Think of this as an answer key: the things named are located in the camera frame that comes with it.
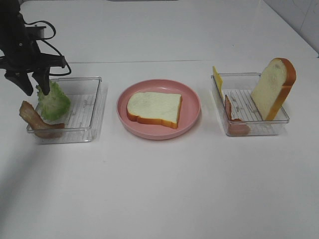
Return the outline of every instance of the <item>white tabletop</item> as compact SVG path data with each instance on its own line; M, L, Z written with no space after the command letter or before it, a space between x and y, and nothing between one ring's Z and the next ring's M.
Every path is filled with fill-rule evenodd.
M71 76L109 85L101 135L90 143L34 144L18 108L36 96L3 81L0 238L317 239L318 60L291 61L291 121L278 136L226 136L211 92L213 65L260 72L268 59L71 64ZM198 93L201 117L186 134L151 141L121 125L120 93L153 78Z
M69 62L318 56L262 0L27 1L21 13L56 27Z

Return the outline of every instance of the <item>bacon strip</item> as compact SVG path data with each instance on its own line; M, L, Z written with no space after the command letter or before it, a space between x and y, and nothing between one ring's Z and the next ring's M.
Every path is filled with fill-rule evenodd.
M37 129L58 129L64 128L64 123L48 124L45 123L40 115L34 110L33 106L27 101L23 101L19 110L19 115L26 121L33 130ZM40 138L58 138L62 136L62 132L36 132Z
M229 121L240 122L241 119L232 119L231 117L231 103L228 99L228 96L225 95L225 110ZM228 133L230 135L248 135L250 128L246 124L233 124L228 123Z

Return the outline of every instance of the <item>bread slice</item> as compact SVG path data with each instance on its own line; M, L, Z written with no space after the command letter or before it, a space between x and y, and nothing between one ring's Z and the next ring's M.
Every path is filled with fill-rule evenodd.
M273 120L296 80L292 63L275 58L264 69L257 86L251 93L263 120Z
M177 128L182 97L180 94L137 92L127 105L129 120Z

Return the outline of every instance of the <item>transparent container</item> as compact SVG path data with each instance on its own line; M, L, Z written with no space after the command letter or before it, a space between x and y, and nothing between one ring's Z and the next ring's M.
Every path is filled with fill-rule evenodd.
M289 117L283 107L278 111L274 120L262 120L250 93L260 79L260 73L224 73L219 74L223 79L221 97L215 78L213 79L213 96L218 108L225 133L228 136L248 135L278 135L289 122ZM225 110L225 95L231 103L231 121Z
M33 130L28 125L27 132L35 137L38 144L90 142L97 138L102 126L107 84L102 86L100 77L58 78L52 81L57 82L69 97L71 106L60 119L44 121L49 124L65 123L65 128ZM35 110L41 115L39 105ZM48 134L52 138L41 137Z

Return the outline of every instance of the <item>yellow cheese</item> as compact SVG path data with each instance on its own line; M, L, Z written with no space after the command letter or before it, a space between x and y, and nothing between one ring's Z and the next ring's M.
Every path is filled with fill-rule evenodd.
M223 85L223 79L220 77L220 75L218 74L215 66L213 66L213 76L214 76L214 79L215 79L215 82L216 82L216 85L217 85L217 88L218 88L218 91L219 91L219 94L221 96L221 98L224 100L224 97L223 97L223 94L221 92L221 87Z

